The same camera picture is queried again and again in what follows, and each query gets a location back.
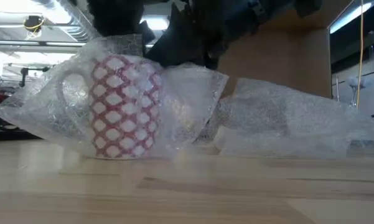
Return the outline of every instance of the mug handle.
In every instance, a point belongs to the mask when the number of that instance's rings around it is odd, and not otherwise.
[[[55,92],[60,102],[62,111],[70,118],[70,120],[76,125],[76,127],[81,128],[84,131],[86,131],[85,127],[81,127],[79,123],[77,122],[78,120],[80,120],[80,118],[76,116],[75,114],[70,113],[69,110],[67,109],[68,103],[67,103],[67,100],[65,99],[65,95],[63,94],[63,83],[65,79],[69,77],[70,75],[80,75],[81,77],[83,77],[83,80],[86,83],[86,85],[88,85],[88,79],[90,78],[90,74],[87,74],[86,71],[80,68],[77,68],[77,67],[69,68],[58,75],[59,77],[57,78],[57,82],[55,84]]]

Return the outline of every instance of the mug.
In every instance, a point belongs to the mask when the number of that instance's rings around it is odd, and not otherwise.
[[[145,58],[109,55],[94,60],[92,72],[69,68],[57,81],[57,96],[66,114],[80,126],[79,117],[67,112],[63,83],[81,75],[88,85],[89,139],[98,159],[137,159],[152,149],[159,129],[160,65]]]

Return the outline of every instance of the bubble wrap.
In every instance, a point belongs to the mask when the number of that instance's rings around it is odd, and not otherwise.
[[[240,79],[200,135],[213,138],[223,156],[340,158],[352,142],[374,141],[374,120],[334,100]]]
[[[0,117],[66,149],[100,158],[91,143],[90,81],[79,75],[70,75],[64,80],[61,87],[67,102],[64,109],[57,94],[58,80],[61,74],[70,69],[91,73],[95,66],[93,62],[109,55],[140,56],[142,49],[137,48],[140,41],[141,36],[129,35],[99,38],[87,43],[76,56],[44,73],[40,79],[28,83],[0,104]],[[140,73],[133,75],[139,80],[146,71],[137,71]],[[159,131],[153,148],[143,158],[173,156],[180,147],[194,142],[211,117],[228,78],[194,64],[161,70],[160,77]],[[137,92],[137,95],[140,98],[133,103],[141,105],[143,93]]]

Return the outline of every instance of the wood grain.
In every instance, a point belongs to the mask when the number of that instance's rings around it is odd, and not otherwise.
[[[374,223],[374,157],[99,161],[0,142],[0,223]]]

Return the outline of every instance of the wooden table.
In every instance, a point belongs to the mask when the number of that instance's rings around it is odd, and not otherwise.
[[[99,161],[0,142],[0,223],[374,223],[374,156]]]

